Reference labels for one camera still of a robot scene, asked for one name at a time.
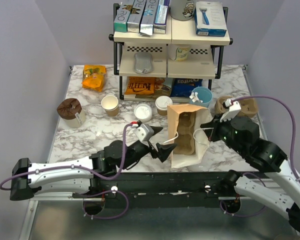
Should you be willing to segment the brown paper coffee cup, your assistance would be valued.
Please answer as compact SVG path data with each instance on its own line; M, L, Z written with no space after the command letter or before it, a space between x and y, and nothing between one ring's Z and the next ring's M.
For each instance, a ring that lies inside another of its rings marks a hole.
M167 115L168 115L167 109L160 109L160 108L157 108L157 113L158 113L160 116L167 116Z

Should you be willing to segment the brown paper bag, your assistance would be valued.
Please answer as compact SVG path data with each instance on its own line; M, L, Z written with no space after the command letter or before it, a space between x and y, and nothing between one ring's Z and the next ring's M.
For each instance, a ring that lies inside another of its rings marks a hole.
M179 136L177 133L179 115L184 112L196 113L193 133L195 152L192 155L183 155L175 154L173 150L171 153L172 168L183 168L199 164L210 145L208 137L204 130L200 128L200 125L210 122L213 117L208 108L193 104L176 104L167 107L168 139L170 142L175 144L175 140Z

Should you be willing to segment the brown paper cups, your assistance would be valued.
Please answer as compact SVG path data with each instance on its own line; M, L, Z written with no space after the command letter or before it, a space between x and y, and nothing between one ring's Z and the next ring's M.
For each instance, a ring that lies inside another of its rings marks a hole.
M114 95L106 95L101 100L101 107L105 110L108 116L115 117L119 113L119 100Z

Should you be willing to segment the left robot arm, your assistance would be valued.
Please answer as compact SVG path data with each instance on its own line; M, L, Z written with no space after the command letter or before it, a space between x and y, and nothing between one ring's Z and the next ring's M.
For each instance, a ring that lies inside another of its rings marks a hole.
M126 138L115 140L104 149L80 159L56 163L32 163L21 158L12 169L10 182L11 201L23 201L46 192L73 192L94 198L100 194L101 185L92 179L113 181L146 155L165 162L177 147L172 140L152 145L150 139L162 127L147 124L128 124L138 140L131 145Z

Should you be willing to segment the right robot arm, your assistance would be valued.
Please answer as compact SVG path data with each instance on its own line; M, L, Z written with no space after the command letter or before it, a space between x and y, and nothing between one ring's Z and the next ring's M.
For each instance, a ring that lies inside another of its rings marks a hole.
M220 191L226 196L236 193L254 199L279 213L300 232L300 180L293 174L291 160L275 143L260 138L259 125L249 117L220 119L221 116L216 115L212 121L201 124L209 141L223 141L251 167L276 182L285 193L255 184L235 170L229 170L221 180Z

